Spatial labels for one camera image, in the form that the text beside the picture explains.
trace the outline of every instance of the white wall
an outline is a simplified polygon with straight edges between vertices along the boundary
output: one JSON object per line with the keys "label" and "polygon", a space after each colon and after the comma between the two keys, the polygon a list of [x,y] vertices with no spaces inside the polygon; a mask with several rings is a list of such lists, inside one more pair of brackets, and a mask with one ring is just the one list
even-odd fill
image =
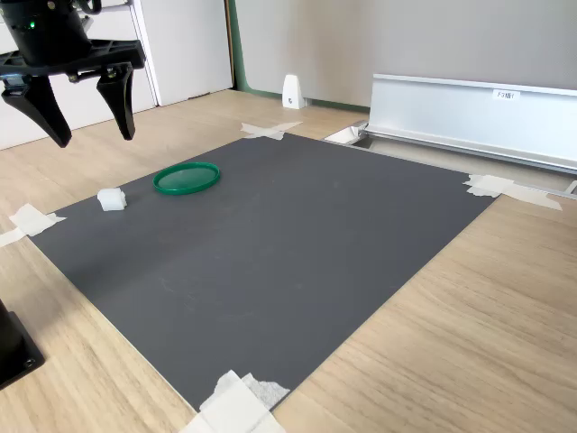
{"label": "white wall", "polygon": [[368,106],[373,73],[577,88],[576,0],[237,0],[248,84]]}

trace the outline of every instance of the white sponge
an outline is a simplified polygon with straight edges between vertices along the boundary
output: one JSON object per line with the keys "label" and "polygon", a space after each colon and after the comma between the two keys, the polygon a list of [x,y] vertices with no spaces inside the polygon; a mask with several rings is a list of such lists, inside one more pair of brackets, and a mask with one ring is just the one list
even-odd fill
{"label": "white sponge", "polygon": [[126,196],[120,188],[100,189],[97,197],[104,211],[124,210],[126,207]]}

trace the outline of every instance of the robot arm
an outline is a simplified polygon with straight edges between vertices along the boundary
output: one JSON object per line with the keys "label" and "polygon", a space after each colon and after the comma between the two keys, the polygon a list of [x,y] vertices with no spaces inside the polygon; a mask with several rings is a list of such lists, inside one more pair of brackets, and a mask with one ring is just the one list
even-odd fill
{"label": "robot arm", "polygon": [[[2,99],[39,125],[60,147],[72,133],[54,98],[48,76],[67,74],[71,83],[100,77],[96,89],[110,107],[125,140],[134,137],[133,70],[144,67],[140,41],[89,40],[72,0],[0,0],[18,51],[0,54]],[[76,0],[98,14],[100,0]]]}

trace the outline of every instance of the green lid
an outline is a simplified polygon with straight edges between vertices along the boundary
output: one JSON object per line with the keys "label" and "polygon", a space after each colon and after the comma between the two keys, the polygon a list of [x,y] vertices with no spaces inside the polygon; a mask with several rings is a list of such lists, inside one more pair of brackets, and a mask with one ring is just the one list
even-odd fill
{"label": "green lid", "polygon": [[187,162],[164,169],[154,176],[154,188],[162,194],[177,196],[212,187],[220,178],[220,170],[208,162]]}

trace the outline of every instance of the white bracket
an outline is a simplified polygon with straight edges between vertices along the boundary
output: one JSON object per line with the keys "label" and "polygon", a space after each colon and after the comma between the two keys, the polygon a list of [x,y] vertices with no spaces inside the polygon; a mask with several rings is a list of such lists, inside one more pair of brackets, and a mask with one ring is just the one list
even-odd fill
{"label": "white bracket", "polygon": [[298,77],[296,75],[287,75],[285,77],[285,84],[282,88],[282,106],[285,108],[300,110],[309,105],[309,100],[304,99],[303,94],[300,91]]}

